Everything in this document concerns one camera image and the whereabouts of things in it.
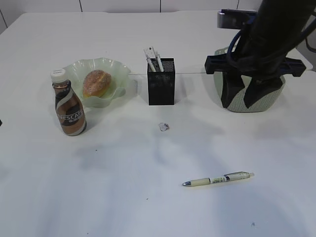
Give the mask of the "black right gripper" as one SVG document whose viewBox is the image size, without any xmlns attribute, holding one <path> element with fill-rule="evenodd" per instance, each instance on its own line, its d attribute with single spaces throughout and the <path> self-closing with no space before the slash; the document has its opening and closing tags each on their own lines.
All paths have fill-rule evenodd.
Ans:
<svg viewBox="0 0 316 237">
<path fill-rule="evenodd" d="M 306 66 L 287 54 L 316 28 L 314 0 L 264 0 L 251 24 L 246 24 L 232 39 L 227 53 L 208 56 L 207 74 L 223 72 L 221 102 L 226 109 L 245 88 L 241 74 L 252 77 L 244 103 L 250 108 L 264 96 L 283 86 L 282 75 L 302 75 Z"/>
</svg>

